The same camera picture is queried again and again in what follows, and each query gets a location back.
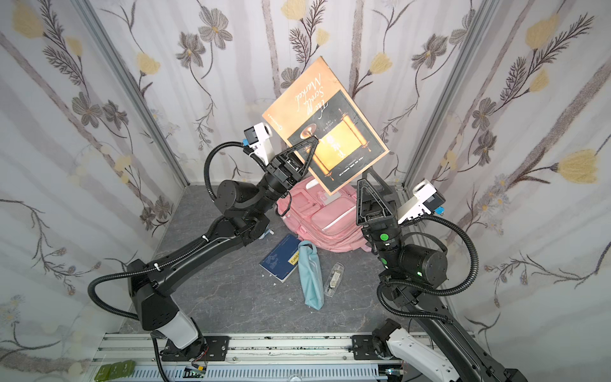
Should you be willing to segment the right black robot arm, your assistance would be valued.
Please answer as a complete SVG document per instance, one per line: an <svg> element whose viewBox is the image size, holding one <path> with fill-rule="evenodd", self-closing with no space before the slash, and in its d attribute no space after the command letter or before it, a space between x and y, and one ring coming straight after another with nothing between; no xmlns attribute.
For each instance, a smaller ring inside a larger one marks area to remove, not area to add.
<svg viewBox="0 0 611 382"><path fill-rule="evenodd" d="M356 224L384 266L376 296L393 315L417 321L437 346L435 350L415 339L408 329L389 319L372 333L372 346L380 358L397 358L431 381L524 381L518 369L510 369L484 350L449 312L442 298L460 294L472 286L480 264L471 238L458 225L438 215L446 199L427 180L414 187L401 206L391 201L391 189L378 178L378 187L366 176L356 186ZM448 248L427 233L434 248L411 244L415 232L404 228L431 221L450 229L466 245L469 271L457 286L443 288L448 268Z"/></svg>

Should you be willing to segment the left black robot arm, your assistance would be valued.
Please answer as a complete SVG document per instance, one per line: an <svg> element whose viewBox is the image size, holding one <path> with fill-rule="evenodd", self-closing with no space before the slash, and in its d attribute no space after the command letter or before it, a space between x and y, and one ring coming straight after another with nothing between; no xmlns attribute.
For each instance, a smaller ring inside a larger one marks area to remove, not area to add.
<svg viewBox="0 0 611 382"><path fill-rule="evenodd" d="M205 187L221 215L208 231L182 248L155 261L137 259L126 272L100 276L88 285L88 296L97 307L113 315L140 322L154 342L167 340L161 350L154 347L158 367L162 361L199 361L208 356L210 346L195 321L176 304L173 293L190 277L222 256L248 246L267 231L267 211L287 197L308 172L318 147L318 139L306 138L275 155L268 163L254 149L240 142L227 142L215 147L205 161L208 176L214 156L224 148L239 147L264 171L258 184L225 180L213 189L209 180ZM98 296L101 283L127 279L135 312L115 308Z"/></svg>

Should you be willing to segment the brown and black book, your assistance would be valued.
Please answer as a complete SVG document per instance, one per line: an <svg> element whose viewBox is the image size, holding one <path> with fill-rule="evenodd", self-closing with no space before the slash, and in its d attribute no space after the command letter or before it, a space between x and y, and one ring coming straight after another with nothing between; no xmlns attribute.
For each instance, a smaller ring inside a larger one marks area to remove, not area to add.
<svg viewBox="0 0 611 382"><path fill-rule="evenodd" d="M263 118L287 146L317 138L310 173L330 195L389 152L323 57L264 111Z"/></svg>

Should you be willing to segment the pink backpack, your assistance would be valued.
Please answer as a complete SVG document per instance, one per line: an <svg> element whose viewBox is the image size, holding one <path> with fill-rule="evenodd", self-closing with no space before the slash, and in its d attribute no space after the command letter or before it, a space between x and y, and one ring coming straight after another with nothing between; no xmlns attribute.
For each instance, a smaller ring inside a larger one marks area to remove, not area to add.
<svg viewBox="0 0 611 382"><path fill-rule="evenodd" d="M308 177L278 200L278 212L289 230L300 240L335 253L361 249L370 252L361 227L356 224L357 192L347 185L328 194L319 182Z"/></svg>

